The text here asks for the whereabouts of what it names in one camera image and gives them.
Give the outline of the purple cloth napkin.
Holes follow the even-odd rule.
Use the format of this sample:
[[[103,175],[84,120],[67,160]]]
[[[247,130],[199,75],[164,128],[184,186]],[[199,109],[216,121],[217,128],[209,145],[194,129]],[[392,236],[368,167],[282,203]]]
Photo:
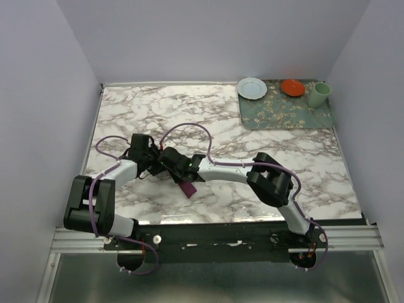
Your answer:
[[[177,185],[188,199],[190,199],[193,194],[197,192],[197,189],[190,182],[179,182]]]

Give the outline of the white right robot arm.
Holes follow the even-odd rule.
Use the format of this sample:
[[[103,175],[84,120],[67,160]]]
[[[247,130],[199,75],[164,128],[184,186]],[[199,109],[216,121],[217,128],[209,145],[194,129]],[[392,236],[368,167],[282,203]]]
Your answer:
[[[214,162],[206,155],[195,154],[188,158],[167,147],[158,156],[158,162],[176,178],[188,183],[229,181],[247,184],[260,202],[278,209],[295,246],[305,247],[312,242],[312,219],[295,200],[301,190],[301,182],[297,181],[298,188],[292,191],[292,178],[297,176],[269,155],[258,153],[250,160]]]

